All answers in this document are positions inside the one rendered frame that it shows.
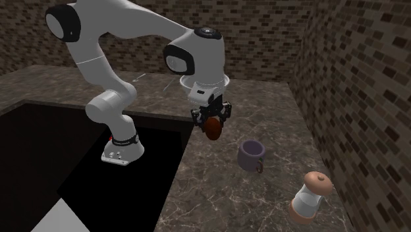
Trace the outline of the black robot stand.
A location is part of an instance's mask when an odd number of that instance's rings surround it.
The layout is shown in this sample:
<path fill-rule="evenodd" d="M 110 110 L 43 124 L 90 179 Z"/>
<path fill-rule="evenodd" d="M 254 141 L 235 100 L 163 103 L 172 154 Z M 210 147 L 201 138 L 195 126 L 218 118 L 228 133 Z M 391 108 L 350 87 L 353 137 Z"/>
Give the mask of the black robot stand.
<path fill-rule="evenodd" d="M 32 232 L 58 202 L 90 232 L 153 232 L 194 125 L 130 117 L 145 151 L 121 166 L 101 160 L 110 130 L 82 106 L 22 100 L 0 111 L 0 232 Z"/>

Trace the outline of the white bowl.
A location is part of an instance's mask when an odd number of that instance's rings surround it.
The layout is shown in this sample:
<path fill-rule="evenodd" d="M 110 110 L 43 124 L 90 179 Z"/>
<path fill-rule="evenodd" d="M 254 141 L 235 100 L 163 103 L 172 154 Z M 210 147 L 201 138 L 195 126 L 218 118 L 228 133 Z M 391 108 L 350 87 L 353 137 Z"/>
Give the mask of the white bowl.
<path fill-rule="evenodd" d="M 191 92 L 191 89 L 194 85 L 194 79 L 189 76 L 182 76 L 179 80 L 182 89 L 184 90 L 185 94 L 188 95 Z M 217 96 L 223 94 L 230 83 L 230 78 L 225 75 L 224 76 L 224 87 L 217 93 Z"/>

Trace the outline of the white and tan pepper mill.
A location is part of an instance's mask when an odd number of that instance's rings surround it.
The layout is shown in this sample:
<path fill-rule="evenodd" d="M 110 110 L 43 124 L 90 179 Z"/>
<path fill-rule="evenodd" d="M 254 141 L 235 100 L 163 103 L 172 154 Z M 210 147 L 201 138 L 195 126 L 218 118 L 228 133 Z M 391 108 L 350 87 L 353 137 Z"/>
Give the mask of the white and tan pepper mill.
<path fill-rule="evenodd" d="M 304 185 L 289 204 L 290 217 L 299 224 L 311 223 L 322 199 L 332 193 L 333 184 L 323 173 L 311 171 L 304 176 Z"/>

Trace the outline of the brown oval object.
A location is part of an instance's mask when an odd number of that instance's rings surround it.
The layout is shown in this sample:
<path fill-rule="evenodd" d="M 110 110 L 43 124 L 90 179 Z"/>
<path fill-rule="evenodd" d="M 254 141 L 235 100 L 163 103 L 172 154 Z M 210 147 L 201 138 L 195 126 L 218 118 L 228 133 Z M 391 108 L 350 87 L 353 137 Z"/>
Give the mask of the brown oval object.
<path fill-rule="evenodd" d="M 204 132 L 210 140 L 218 140 L 222 133 L 220 121 L 214 117 L 209 117 L 204 123 Z"/>

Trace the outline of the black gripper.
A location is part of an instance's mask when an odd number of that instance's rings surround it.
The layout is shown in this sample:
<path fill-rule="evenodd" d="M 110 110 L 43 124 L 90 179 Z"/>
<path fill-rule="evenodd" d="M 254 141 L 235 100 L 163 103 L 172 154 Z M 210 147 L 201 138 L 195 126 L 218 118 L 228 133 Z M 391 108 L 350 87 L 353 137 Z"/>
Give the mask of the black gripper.
<path fill-rule="evenodd" d="M 223 102 L 223 95 L 215 98 L 207 107 L 191 109 L 192 120 L 196 126 L 204 125 L 204 117 L 214 117 L 219 114 L 220 122 L 225 122 L 231 117 L 232 105 L 229 101 Z"/>

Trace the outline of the purple mug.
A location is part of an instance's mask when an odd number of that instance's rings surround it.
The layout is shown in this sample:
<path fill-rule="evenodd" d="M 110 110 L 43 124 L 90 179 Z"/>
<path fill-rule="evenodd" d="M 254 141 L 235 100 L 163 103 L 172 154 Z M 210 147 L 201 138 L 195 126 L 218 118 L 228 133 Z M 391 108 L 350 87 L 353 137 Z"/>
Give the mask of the purple mug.
<path fill-rule="evenodd" d="M 244 140 L 238 148 L 237 163 L 245 171 L 263 173 L 265 146 L 257 140 Z"/>

